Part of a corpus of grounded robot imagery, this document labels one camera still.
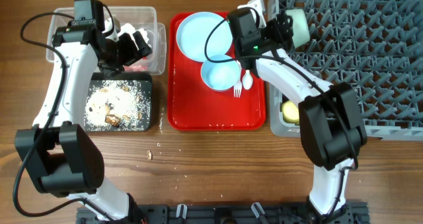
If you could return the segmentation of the red snack wrapper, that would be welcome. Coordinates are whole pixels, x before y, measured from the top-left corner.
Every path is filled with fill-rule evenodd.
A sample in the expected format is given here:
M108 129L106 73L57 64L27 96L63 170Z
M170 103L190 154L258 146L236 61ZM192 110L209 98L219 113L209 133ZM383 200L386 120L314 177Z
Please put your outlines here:
M129 65L129 66L124 66L124 70L125 71L129 71L129 72L146 72L148 71L148 66L147 65Z

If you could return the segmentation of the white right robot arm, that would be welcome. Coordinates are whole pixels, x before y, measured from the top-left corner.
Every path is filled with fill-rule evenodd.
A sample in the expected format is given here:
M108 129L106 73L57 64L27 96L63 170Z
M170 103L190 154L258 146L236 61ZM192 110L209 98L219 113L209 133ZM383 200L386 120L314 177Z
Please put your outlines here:
M310 40L303 10L282 11L264 22L254 9L241 7L227 21L241 67L276 87L299 110L301 144L314 164L307 198L314 220L338 217L346 205L346 176L358 168L367 142L355 90L315 76L288 56L286 45L297 48Z

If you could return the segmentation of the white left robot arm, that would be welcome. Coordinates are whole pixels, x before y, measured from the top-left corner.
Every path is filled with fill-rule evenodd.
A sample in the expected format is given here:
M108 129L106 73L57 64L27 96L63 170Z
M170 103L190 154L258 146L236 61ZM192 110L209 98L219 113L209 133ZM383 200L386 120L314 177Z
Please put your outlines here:
M120 32L109 8L98 0L75 0L74 14L48 46L55 55L43 106L32 127L19 130L15 148L41 194L79 202L106 223L146 223L146 214L127 192L104 175L104 159L84 129L85 103L96 69L123 72L151 54L140 32Z

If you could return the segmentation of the green bowl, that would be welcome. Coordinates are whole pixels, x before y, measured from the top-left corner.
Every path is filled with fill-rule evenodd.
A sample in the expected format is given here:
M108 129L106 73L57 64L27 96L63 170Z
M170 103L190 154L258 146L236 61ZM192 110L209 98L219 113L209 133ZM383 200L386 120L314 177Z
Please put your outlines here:
M293 46L298 48L310 41L310 33L305 12L302 9L290 9L286 14L292 18Z

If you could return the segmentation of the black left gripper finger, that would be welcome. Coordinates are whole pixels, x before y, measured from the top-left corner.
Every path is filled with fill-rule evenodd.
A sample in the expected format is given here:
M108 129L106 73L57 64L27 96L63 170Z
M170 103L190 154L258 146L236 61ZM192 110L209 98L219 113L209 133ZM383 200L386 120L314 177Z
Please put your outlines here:
M135 42L128 33L119 36L117 57L122 65L131 65L140 59Z
M133 37L135 39L135 44L138 47L138 49L135 53L136 59L142 59L142 58L145 58L145 57L149 56L150 54L152 54L153 51L152 51L151 47L148 46L147 42L144 40L140 31L135 31L133 33Z

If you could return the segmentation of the yellow plastic cup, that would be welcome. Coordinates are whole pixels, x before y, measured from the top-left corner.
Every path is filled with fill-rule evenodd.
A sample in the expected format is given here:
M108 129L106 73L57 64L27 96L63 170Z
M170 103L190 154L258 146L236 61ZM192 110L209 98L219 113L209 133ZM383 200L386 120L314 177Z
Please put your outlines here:
M282 116L284 121L287 123L299 123L299 110L297 106L290 100L282 104Z

